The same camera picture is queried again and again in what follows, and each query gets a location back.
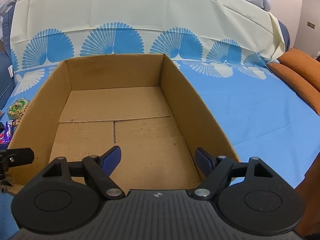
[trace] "silver screw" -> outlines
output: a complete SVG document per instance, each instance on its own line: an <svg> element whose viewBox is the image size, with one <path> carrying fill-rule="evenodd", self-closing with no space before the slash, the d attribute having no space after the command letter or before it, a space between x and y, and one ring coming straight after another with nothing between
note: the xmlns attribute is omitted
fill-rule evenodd
<svg viewBox="0 0 320 240"><path fill-rule="evenodd" d="M107 195L110 197L118 197L122 194L122 190L119 188L110 188L107 190Z"/></svg>
<svg viewBox="0 0 320 240"><path fill-rule="evenodd" d="M206 188L198 188L195 190L195 195L198 197L207 197L210 195L210 190Z"/></svg>

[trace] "purple candy wrapper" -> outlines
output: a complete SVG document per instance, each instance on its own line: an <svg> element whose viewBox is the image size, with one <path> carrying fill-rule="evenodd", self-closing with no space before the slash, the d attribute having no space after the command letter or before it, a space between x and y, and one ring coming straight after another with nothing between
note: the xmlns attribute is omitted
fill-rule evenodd
<svg viewBox="0 0 320 240"><path fill-rule="evenodd" d="M5 123L2 144L10 143L12 139L12 132L12 120L9 120Z"/></svg>

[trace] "box side wall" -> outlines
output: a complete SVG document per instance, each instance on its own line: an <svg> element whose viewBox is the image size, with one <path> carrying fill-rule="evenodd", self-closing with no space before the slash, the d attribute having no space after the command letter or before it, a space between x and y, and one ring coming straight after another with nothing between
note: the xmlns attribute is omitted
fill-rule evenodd
<svg viewBox="0 0 320 240"><path fill-rule="evenodd" d="M68 60L72 90L159 86L162 54L122 54Z"/></svg>
<svg viewBox="0 0 320 240"><path fill-rule="evenodd" d="M167 56L163 60L160 86L192 157L196 148L202 147L212 156L225 155L239 161L210 110Z"/></svg>
<svg viewBox="0 0 320 240"><path fill-rule="evenodd" d="M71 92L67 63L61 62L28 106L9 148L30 147L32 164L10 168L13 182L25 185L49 162L60 115Z"/></svg>

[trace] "cardboard box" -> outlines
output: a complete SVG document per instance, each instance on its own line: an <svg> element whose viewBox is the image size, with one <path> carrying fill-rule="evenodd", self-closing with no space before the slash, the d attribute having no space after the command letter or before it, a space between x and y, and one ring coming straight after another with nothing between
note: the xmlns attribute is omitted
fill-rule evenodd
<svg viewBox="0 0 320 240"><path fill-rule="evenodd" d="M226 135L175 64L161 54L101 55L63 61L38 91L9 148L30 147L31 165L11 168L25 185L57 156L80 161L114 145L122 160L111 178L129 189L195 187L193 155L238 161Z"/></svg>

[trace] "orange cushion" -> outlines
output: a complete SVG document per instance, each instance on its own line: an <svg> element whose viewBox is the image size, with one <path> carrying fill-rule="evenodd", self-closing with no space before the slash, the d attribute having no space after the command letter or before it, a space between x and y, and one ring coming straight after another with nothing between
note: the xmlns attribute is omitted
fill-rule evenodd
<svg viewBox="0 0 320 240"><path fill-rule="evenodd" d="M318 115L320 115L320 92L317 91L302 76L292 69L279 64L269 63L268 66L281 78L293 91L297 93Z"/></svg>
<svg viewBox="0 0 320 240"><path fill-rule="evenodd" d="M302 76L320 92L320 62L298 49L290 49L278 60Z"/></svg>

